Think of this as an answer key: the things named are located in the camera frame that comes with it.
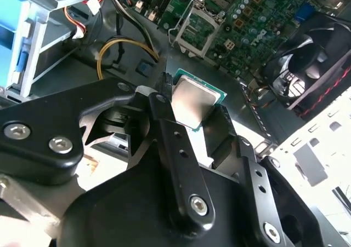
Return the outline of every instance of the black cable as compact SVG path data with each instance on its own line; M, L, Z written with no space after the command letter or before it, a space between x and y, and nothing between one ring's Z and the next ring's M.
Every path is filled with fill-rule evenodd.
M145 42L146 42L146 45L150 48L150 49L153 49L152 47L152 43L150 42L149 38L148 38L148 35L145 33L145 31L140 27L140 25L138 23L136 23L133 19L131 19L129 16L126 16L124 14L123 11L120 10L120 8L118 7L117 3L114 1L114 0L111 0L112 3L114 4L116 10L127 20L129 21L132 25L134 25L138 30L139 32L141 33L141 35L143 35L144 39L145 39Z
M87 43L87 44L85 44L85 45L83 45L83 46L89 47L89 46L91 46L93 43L95 43L96 40L99 38L99 35L101 34L101 31L102 31L102 29L103 29L103 24L104 24L104 21L103 21L103 13L102 13L102 11L101 11L101 8L99 9L98 17L99 17L99 29L98 29L98 31L95 33L95 34L96 34L95 38L94 38L93 40L90 39L90 40L89 40L89 43Z
M123 18L119 14L116 14L116 33L117 36L122 36L121 34L121 28L123 26ZM114 64L119 64L122 60L123 54L125 53L123 43L118 43L118 58L116 61L114 61Z
M126 40L130 40L130 41L135 41L135 40L133 40L133 39L131 39L131 38L128 38L128 37L125 37L125 36L112 36L112 37L110 37L107 41L106 41L106 43L103 45L103 47L108 43L108 42L110 42L110 41L112 41L112 40L114 40L114 39L126 39ZM154 62L158 62L158 60L157 59L155 59L155 57L152 55L152 54L150 54L148 51L146 51L145 49L143 49L153 60L154 60Z

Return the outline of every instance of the motherboard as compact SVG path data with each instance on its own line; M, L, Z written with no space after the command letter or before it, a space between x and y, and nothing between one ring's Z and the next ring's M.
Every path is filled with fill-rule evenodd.
M168 31L172 45L248 79L271 58L320 0L128 0Z

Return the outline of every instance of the cooling fan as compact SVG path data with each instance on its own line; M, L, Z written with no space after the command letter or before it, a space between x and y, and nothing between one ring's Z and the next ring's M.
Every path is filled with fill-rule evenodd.
M346 76L350 50L350 23L316 13L267 62L262 75L284 106L305 114Z

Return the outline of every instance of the metal plate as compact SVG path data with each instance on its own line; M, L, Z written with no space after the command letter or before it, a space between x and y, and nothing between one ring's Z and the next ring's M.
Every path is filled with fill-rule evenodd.
M177 122L192 129L198 128L219 98L219 93L188 76L181 76L172 95L172 108Z

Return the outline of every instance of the green circuit board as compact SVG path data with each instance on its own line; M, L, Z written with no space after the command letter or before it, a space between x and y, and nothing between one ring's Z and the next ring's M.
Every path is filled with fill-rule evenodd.
M154 22L160 28L173 28L189 2L171 0L162 16ZM205 59L245 79L245 75L264 64L294 33L298 27L294 15L306 2L320 10L316 0L232 0L226 8L213 0L206 0L209 12L219 13L223 10L226 16ZM142 14L146 16L151 10ZM206 21L197 15L192 15L190 22L194 29L187 28L182 39L201 49L213 27L206 25ZM234 47L228 48L228 42Z

